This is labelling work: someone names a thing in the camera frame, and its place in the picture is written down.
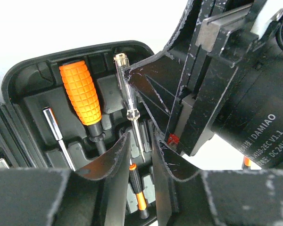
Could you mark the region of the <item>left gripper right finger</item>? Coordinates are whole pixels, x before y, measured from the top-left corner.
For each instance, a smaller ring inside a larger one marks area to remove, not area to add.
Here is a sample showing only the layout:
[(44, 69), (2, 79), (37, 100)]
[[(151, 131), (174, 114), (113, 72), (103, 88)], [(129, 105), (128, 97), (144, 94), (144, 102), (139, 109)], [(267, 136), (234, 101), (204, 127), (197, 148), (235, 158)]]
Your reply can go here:
[(151, 132), (161, 226), (283, 226), (283, 169), (201, 170)]

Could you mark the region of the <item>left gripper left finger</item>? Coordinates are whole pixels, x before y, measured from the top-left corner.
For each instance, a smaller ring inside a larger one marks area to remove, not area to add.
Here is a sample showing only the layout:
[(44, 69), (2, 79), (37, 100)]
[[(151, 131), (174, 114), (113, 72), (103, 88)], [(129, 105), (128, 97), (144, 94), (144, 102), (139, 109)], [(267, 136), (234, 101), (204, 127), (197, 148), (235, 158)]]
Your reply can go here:
[(77, 171), (0, 169), (0, 226), (122, 226), (130, 134)]

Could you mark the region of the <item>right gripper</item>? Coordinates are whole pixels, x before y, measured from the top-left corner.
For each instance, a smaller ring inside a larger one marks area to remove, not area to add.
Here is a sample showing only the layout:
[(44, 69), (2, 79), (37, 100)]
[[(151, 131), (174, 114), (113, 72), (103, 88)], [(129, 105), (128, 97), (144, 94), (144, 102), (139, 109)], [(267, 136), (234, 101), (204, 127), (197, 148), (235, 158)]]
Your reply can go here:
[(168, 47), (129, 54), (126, 76), (175, 151), (216, 134), (283, 169), (283, 0), (190, 0)]

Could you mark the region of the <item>orange handled screwdriver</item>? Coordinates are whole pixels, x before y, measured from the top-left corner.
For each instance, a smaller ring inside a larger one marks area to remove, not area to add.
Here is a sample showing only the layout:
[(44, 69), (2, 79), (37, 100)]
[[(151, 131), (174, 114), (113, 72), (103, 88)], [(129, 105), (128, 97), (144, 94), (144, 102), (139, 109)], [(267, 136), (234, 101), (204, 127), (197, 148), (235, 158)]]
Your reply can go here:
[(72, 61), (59, 67), (68, 98), (81, 123), (89, 131), (99, 155), (106, 152), (105, 133), (101, 126), (101, 110), (97, 91), (85, 61)]

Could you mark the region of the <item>black plastic tool case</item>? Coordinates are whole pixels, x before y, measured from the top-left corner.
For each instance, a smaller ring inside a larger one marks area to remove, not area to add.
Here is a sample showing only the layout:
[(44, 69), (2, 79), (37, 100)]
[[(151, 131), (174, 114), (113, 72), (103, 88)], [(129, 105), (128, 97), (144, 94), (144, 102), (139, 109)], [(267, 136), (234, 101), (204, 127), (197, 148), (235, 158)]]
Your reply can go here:
[(64, 87), (59, 67), (72, 61), (85, 61), (94, 82), (101, 110), (101, 126), (105, 133), (106, 151), (120, 137), (129, 133), (129, 153), (141, 177), (149, 217), (140, 218), (138, 202), (128, 179), (124, 226), (151, 226), (157, 221), (154, 175), (152, 166), (152, 120), (143, 102), (141, 137), (145, 159), (135, 144), (133, 129), (117, 82), (114, 56), (118, 53), (153, 54), (144, 43), (129, 40), (66, 50), (22, 61), (5, 75), (0, 103), (0, 169), (70, 169), (42, 112), (50, 107), (57, 120), (65, 146), (76, 171), (100, 157), (96, 145), (89, 140), (89, 131), (78, 118)]

